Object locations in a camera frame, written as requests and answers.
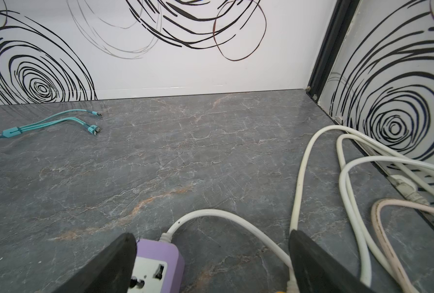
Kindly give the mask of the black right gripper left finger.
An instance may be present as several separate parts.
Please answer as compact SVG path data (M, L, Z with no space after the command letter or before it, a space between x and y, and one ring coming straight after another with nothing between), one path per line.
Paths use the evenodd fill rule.
M126 293L137 248L131 233L123 233L104 248L56 293Z

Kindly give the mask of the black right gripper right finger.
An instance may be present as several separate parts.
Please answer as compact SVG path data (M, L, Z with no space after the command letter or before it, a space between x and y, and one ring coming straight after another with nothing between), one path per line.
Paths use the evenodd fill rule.
M289 251L302 293L372 292L302 231L291 232Z

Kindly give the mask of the purple power strip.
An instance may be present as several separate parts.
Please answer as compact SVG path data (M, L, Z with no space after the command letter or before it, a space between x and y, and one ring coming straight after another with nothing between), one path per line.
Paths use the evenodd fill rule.
M185 261L171 243L140 239L131 273L130 293L178 293Z

